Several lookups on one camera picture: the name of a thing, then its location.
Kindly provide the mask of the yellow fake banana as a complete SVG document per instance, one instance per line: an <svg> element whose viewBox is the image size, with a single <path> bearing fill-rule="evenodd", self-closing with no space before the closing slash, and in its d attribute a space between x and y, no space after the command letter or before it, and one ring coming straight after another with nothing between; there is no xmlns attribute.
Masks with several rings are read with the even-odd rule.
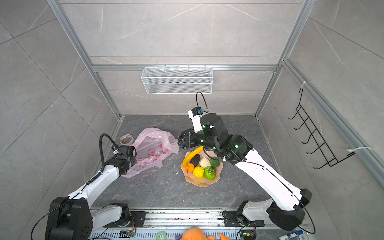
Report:
<svg viewBox="0 0 384 240"><path fill-rule="evenodd" d="M186 155L186 157L184 158L183 162L182 162L182 166L184 168L187 167L188 163L192 160L192 158L196 155L198 155L200 152L202 152L204 149L203 146L200 146L198 147L197 149L193 150L192 152L190 152L189 154Z"/></svg>

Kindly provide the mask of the pink plastic bag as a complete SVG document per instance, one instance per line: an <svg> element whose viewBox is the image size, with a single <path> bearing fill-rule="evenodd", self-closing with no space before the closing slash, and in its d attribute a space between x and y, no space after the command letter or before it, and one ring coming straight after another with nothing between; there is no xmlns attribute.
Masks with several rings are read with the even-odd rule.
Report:
<svg viewBox="0 0 384 240"><path fill-rule="evenodd" d="M180 148L171 133L158 128L144 129L132 146L137 151L137 163L122 175L125 178L132 178L153 167L161 168L163 161L171 154L177 154Z"/></svg>

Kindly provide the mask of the orange fake fruit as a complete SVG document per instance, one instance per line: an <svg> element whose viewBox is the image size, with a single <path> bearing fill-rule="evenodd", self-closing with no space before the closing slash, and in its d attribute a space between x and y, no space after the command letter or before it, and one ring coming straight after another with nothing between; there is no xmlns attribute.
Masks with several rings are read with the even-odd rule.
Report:
<svg viewBox="0 0 384 240"><path fill-rule="evenodd" d="M186 171L187 173L192 173L195 169L195 165L194 164L191 164L191 163L188 163L187 166L186 166Z"/></svg>

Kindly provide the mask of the yellow fake lemon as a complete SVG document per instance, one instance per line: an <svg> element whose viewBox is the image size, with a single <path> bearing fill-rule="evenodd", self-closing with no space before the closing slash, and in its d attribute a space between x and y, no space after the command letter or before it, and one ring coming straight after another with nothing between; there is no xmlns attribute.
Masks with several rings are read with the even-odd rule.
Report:
<svg viewBox="0 0 384 240"><path fill-rule="evenodd" d="M193 176L197 179L203 179L205 176L205 169L200 166L195 167L193 171Z"/></svg>

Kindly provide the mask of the green fake fruit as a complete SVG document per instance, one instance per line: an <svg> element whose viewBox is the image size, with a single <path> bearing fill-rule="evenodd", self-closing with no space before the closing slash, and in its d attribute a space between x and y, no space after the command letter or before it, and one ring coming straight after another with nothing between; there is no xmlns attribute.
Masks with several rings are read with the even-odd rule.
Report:
<svg viewBox="0 0 384 240"><path fill-rule="evenodd" d="M206 167L204 171L204 177L208 180L213 180L217 175L217 171L212 166Z"/></svg>

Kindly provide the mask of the pink scalloped bowl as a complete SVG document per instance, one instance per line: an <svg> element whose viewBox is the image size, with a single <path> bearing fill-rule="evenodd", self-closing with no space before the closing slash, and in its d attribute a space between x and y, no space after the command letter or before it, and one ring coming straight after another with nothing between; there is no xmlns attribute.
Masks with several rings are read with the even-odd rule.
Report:
<svg viewBox="0 0 384 240"><path fill-rule="evenodd" d="M206 154L203 147L187 152L181 163L186 181L201 188L218 182L223 167L214 152Z"/></svg>

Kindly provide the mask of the black fake grapes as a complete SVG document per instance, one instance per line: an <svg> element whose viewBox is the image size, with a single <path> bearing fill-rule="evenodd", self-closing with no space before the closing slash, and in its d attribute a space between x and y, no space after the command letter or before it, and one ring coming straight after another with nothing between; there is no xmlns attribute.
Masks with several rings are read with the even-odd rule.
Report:
<svg viewBox="0 0 384 240"><path fill-rule="evenodd" d="M194 148L195 146L197 146L197 144L195 142L195 135L194 136L188 136L188 137L183 137L180 135L178 138L178 145L180 148L182 148L184 150Z"/></svg>

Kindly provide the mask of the dark green fake avocado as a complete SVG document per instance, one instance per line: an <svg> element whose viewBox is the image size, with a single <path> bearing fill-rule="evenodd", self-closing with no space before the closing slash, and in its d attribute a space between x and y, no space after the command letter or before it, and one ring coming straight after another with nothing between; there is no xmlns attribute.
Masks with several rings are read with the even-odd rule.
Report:
<svg viewBox="0 0 384 240"><path fill-rule="evenodd" d="M220 166L220 161L218 160L218 158L217 157L212 157L211 159L210 159L210 164L211 164L211 167L212 168L217 168L217 167L219 167Z"/></svg>

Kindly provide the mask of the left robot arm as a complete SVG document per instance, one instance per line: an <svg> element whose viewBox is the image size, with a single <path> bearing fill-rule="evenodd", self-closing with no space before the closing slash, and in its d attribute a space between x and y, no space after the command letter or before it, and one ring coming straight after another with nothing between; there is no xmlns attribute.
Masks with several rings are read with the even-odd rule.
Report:
<svg viewBox="0 0 384 240"><path fill-rule="evenodd" d="M47 240L86 240L108 224L125 227L132 215L128 204L112 203L100 210L91 207L101 193L137 163L136 149L121 146L118 152L83 186L52 201L45 233Z"/></svg>

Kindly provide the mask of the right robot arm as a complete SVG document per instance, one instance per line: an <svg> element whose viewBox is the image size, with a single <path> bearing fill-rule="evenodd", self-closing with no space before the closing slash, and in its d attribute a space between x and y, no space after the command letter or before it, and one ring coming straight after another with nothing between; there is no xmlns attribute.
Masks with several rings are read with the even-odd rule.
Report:
<svg viewBox="0 0 384 240"><path fill-rule="evenodd" d="M208 113L200 107L188 112L193 128L179 136L178 144L183 149L195 148L186 155L181 166L186 172L197 174L198 168L204 170L199 178L205 178L213 166L192 163L192 159L205 150L209 159L218 157L245 172L270 196L261 202L244 201L237 210L238 221L246 226L255 221L269 218L276 226L292 231L299 228L305 218L306 205L312 194L308 189L299 189L277 173L258 153L253 145L241 135L228 133L221 117Z"/></svg>

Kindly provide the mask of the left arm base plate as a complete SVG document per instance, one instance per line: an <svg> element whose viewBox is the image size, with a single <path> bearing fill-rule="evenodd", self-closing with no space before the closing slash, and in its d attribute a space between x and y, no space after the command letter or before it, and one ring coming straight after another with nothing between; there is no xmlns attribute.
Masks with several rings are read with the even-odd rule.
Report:
<svg viewBox="0 0 384 240"><path fill-rule="evenodd" d="M120 228L143 228L146 219L146 212L130 212L129 218L126 221L118 224Z"/></svg>

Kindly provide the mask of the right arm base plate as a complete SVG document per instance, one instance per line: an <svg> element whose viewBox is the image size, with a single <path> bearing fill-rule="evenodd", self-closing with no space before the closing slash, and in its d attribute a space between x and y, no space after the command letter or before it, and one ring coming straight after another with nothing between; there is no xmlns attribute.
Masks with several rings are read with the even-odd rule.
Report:
<svg viewBox="0 0 384 240"><path fill-rule="evenodd" d="M236 211L223 211L222 217L224 218L225 227L264 227L265 222L263 220L249 221L245 217L237 214Z"/></svg>

